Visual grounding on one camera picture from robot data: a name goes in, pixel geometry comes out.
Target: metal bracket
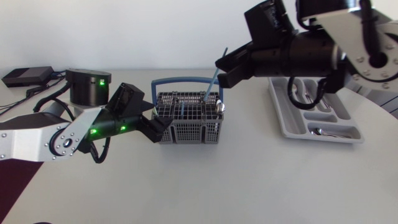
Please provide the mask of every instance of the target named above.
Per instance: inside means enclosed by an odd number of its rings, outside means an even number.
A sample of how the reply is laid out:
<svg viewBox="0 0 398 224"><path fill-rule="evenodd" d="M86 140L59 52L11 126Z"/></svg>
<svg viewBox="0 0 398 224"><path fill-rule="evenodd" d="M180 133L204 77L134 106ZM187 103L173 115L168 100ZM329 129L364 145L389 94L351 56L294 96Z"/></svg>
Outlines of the metal bracket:
<svg viewBox="0 0 398 224"><path fill-rule="evenodd" d="M386 66L374 68L369 64L369 55L363 44L361 18L356 13L352 10L341 10L320 14L316 18L361 74L354 74L354 81L375 90L398 91L397 81L383 82L398 74L398 43L386 35L386 33L397 35L398 24L389 22L377 25L381 50L389 60Z"/></svg>
<svg viewBox="0 0 398 224"><path fill-rule="evenodd" d="M58 157L49 151L49 142L58 129L65 128L68 124L68 122L65 122L44 128L1 130L0 161L3 159L22 159L36 162L56 160Z"/></svg>
<svg viewBox="0 0 398 224"><path fill-rule="evenodd" d="M90 126L102 110L101 107L89 107L75 105L69 101L66 104L78 110L80 115L70 123L62 132L54 136L56 139L53 141L51 147L56 152L57 156L65 156L65 151L75 151L81 140L89 131Z"/></svg>

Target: white wall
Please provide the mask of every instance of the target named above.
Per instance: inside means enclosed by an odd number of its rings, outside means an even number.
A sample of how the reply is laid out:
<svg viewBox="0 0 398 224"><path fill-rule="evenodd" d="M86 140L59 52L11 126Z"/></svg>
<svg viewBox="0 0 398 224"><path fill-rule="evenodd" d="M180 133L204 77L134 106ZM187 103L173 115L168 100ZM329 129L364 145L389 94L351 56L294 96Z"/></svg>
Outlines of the white wall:
<svg viewBox="0 0 398 224"><path fill-rule="evenodd" d="M233 50L251 40L243 13L260 2L1 0L0 76L42 65L214 68L225 47ZM298 27L294 2L285 0L285 6ZM395 1L378 2L393 16Z"/></svg>

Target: cutlery compartment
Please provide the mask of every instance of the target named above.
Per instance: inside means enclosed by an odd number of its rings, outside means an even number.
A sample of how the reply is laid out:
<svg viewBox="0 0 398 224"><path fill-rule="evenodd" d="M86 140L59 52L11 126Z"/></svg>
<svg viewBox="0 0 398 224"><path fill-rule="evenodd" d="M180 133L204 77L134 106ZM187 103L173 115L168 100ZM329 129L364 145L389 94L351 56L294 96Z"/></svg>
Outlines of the cutlery compartment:
<svg viewBox="0 0 398 224"><path fill-rule="evenodd" d="M335 134L339 136L346 136L351 139L361 139L361 133L359 133L358 129L354 126L344 126L338 124L324 124L324 123L309 123L308 130L314 131L317 128L322 128L324 132L327 134ZM318 137L327 137L327 138L335 138L332 136L318 136Z"/></svg>
<svg viewBox="0 0 398 224"><path fill-rule="evenodd" d="M304 118L309 121L337 122L335 115L327 113L304 112Z"/></svg>
<svg viewBox="0 0 398 224"><path fill-rule="evenodd" d="M305 134L305 124L299 109L297 109L287 96L287 79L272 78L274 104L278 104L277 113L283 120L283 128L292 134Z"/></svg>
<svg viewBox="0 0 398 224"><path fill-rule="evenodd" d="M304 83L304 86L307 87L308 94L310 95L311 100L314 101L317 96L318 83L311 79L304 79L302 82ZM322 100L319 102L319 104L316 105L316 108L321 112L326 112L326 113L331 112L331 109L326 108L326 106L323 104Z"/></svg>
<svg viewBox="0 0 398 224"><path fill-rule="evenodd" d="M337 117L344 120L351 119L351 116L344 107L344 104L341 102L341 100L338 98L336 94L327 93L325 94L324 98L329 102L330 106L335 111Z"/></svg>

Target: silver metal arm segment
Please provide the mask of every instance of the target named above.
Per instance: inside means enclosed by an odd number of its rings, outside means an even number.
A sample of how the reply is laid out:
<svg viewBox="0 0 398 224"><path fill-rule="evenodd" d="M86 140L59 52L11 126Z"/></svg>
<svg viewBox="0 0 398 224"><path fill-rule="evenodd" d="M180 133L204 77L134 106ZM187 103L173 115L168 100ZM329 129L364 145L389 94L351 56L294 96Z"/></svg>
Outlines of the silver metal arm segment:
<svg viewBox="0 0 398 224"><path fill-rule="evenodd" d="M398 42L392 36L398 36L397 21L388 18L373 9L379 17L376 26L381 52L387 55L387 63L381 68L375 68L369 63L369 55L363 44L363 30L360 9L341 10L315 16L317 22L328 32L330 37L346 53L357 73L353 79L359 85L374 90L398 92Z"/></svg>
<svg viewBox="0 0 398 224"><path fill-rule="evenodd" d="M80 115L73 121L53 103L44 112L18 116L0 123L0 160L53 161L70 158L85 137L101 107L74 106Z"/></svg>

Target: robotic arm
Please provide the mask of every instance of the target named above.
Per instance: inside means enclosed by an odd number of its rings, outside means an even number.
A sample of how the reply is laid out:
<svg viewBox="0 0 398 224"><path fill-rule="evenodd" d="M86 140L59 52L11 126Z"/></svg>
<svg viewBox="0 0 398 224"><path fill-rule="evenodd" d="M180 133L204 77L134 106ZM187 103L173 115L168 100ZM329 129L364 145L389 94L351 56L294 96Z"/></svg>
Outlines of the robotic arm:
<svg viewBox="0 0 398 224"><path fill-rule="evenodd" d="M34 111L50 101L55 102L43 112L18 116L0 123L0 161L55 161L71 158L79 150L91 153L97 163L104 161L110 137L138 130L152 142L159 142L171 124L170 118L148 120L143 111L154 105L143 100L144 93L134 85L122 83L108 102L111 74L90 70L67 70L67 85L55 94L40 100ZM70 89L70 102L56 97ZM75 109L75 116L68 106ZM60 116L67 110L72 121ZM94 140L106 139L101 156Z"/></svg>
<svg viewBox="0 0 398 224"><path fill-rule="evenodd" d="M297 0L298 33L281 0L266 0L245 12L252 41L216 61L232 88L255 77L291 77L288 96L300 109L313 108L324 93L336 93L352 77L375 90L398 91L398 22L370 0ZM294 77L323 77L317 98L303 104L292 96Z"/></svg>

